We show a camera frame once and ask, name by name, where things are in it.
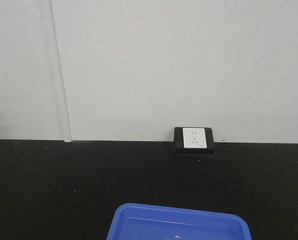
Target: black outlet mount box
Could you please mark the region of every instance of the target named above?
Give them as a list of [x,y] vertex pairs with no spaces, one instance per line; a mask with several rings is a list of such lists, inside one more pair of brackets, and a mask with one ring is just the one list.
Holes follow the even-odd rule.
[[[185,148],[183,144],[183,128],[204,129],[207,147],[206,148]],[[174,128],[174,149],[176,154],[214,154],[214,142],[212,129],[209,127],[175,127]]]

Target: blue tray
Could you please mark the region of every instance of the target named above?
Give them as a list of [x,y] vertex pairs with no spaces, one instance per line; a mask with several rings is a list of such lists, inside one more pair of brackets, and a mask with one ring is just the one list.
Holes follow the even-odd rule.
[[236,215],[127,203],[113,217],[107,240],[251,240]]

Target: black surface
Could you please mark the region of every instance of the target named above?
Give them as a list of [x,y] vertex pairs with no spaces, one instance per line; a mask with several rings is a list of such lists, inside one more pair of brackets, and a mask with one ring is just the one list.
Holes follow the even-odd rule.
[[0,240],[105,240],[144,203],[236,214],[254,240],[298,240],[298,144],[0,140]]
[[173,145],[176,154],[214,154],[212,129],[204,127],[207,148],[184,148],[183,127],[174,128]]

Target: electrical outlet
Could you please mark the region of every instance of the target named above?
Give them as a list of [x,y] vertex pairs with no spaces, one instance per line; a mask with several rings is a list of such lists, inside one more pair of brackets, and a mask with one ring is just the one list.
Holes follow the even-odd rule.
[[207,141],[205,138],[204,128],[188,128],[184,127],[183,146],[185,149],[206,149]]
[[176,126],[173,144],[176,154],[214,154],[212,129],[209,127]]

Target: wall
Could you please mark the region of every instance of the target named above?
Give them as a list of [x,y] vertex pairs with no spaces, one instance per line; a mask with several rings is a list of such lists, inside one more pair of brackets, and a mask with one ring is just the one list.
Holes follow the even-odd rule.
[[74,140],[298,143],[298,0],[53,4]]
[[54,43],[48,1],[0,0],[0,139],[64,139]]
[[49,1],[0,0],[0,139],[298,143],[298,0],[52,2],[67,99]]

